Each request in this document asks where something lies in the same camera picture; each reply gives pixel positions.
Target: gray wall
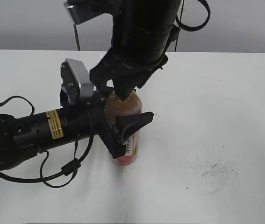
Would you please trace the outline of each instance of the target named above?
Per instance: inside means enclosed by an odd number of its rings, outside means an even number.
[[[0,0],[0,49],[75,50],[65,0]],[[183,22],[199,25],[207,13],[196,0],[185,0]],[[209,24],[181,32],[178,51],[265,52],[265,0],[208,0]],[[81,48],[107,50],[112,17],[102,15],[78,26]]]

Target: plastic bottle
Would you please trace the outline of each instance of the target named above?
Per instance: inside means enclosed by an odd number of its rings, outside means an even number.
[[[135,115],[142,113],[142,102],[135,91],[132,91],[128,99],[121,101],[115,92],[112,92],[106,101],[105,113],[112,124],[115,124],[116,116]],[[139,131],[134,133],[126,142],[126,154],[113,162],[118,165],[129,165],[133,163],[138,154]]]

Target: black cable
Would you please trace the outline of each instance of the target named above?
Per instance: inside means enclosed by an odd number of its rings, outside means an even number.
[[[181,13],[180,13],[180,19],[179,19],[180,23],[182,19],[183,8],[184,8],[184,0],[182,0]],[[177,37],[176,44],[175,44],[175,52],[177,51],[178,39],[179,39],[179,33],[178,33],[178,37]]]
[[[211,13],[209,4],[206,2],[206,0],[198,0],[198,2],[201,3],[206,8],[206,10],[208,12],[207,19],[201,25],[199,25],[197,27],[190,27],[190,26],[187,26],[187,25],[183,24],[182,22],[180,22],[178,19],[178,16],[176,16],[176,22],[181,29],[186,30],[188,32],[194,32],[194,31],[198,31],[198,30],[202,29],[209,22],[210,13]]]
[[[60,176],[62,176],[64,173],[61,171],[57,174],[51,175],[51,176],[47,176],[44,177],[43,179],[45,181],[51,181],[53,179],[56,179]],[[15,183],[41,183],[42,180],[40,178],[35,178],[35,179],[23,179],[23,178],[17,178],[17,177],[12,177],[12,176],[8,176],[2,172],[0,172],[0,178],[4,179],[6,181],[11,181],[11,182],[15,182]]]
[[[12,100],[14,98],[24,99],[26,102],[28,102],[28,104],[31,106],[31,113],[29,115],[29,118],[34,115],[34,113],[35,113],[35,107],[34,107],[34,105],[32,105],[32,103],[29,102],[26,98],[21,97],[21,96],[12,96],[12,97],[9,97],[8,99],[6,99],[5,101],[3,101],[3,102],[0,103],[0,107],[6,105],[10,100]]]
[[[74,29],[74,35],[75,35],[75,41],[76,41],[76,47],[77,47],[77,50],[80,50],[80,44],[79,44],[79,38],[78,38],[78,33],[77,33],[76,24],[73,24],[73,29]]]
[[[89,122],[90,122],[90,138],[89,138],[89,142],[87,144],[87,147],[86,147],[86,150],[85,152],[83,153],[83,155],[78,159],[78,161],[81,163],[85,158],[86,156],[89,154],[90,150],[91,150],[91,147],[92,147],[92,144],[93,144],[93,140],[94,140],[94,127],[93,127],[93,122],[92,122],[92,118],[91,118],[91,115],[90,115],[90,112],[89,110],[87,109],[86,110],[86,113],[87,113],[87,116],[89,117]]]
[[[78,139],[75,140],[75,149],[74,149],[74,158],[73,158],[74,161],[76,160],[77,148],[78,148]],[[44,167],[44,164],[45,164],[45,162],[47,161],[47,159],[49,157],[49,152],[47,150],[45,152],[47,153],[47,155],[46,155],[45,159],[43,160],[43,162],[42,162],[42,164],[40,166],[40,179],[42,180],[42,182],[46,186],[48,186],[50,188],[62,188],[64,186],[68,185],[75,178],[75,176],[77,174],[77,170],[78,170],[77,164],[75,162],[73,163],[72,177],[71,177],[71,179],[68,182],[66,182],[66,183],[64,183],[62,185],[59,185],[59,186],[52,185],[52,184],[48,183],[46,180],[44,180],[44,177],[43,177],[43,167]]]

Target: yellow warning label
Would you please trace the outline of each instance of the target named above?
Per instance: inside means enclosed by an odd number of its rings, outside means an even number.
[[[61,121],[56,110],[46,112],[52,139],[59,139],[64,136]]]

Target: white table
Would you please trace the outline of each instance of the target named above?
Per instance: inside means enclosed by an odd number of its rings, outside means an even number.
[[[59,108],[61,62],[78,59],[91,69],[103,55],[0,50],[0,102],[22,95],[36,113]],[[141,130],[138,159],[116,166],[96,137],[65,188],[0,179],[0,224],[265,223],[265,54],[167,55],[138,91],[144,112],[155,113]],[[0,112],[22,117],[30,107],[17,99]],[[73,148],[50,150],[45,174],[72,159]],[[7,173],[38,177],[44,156]]]

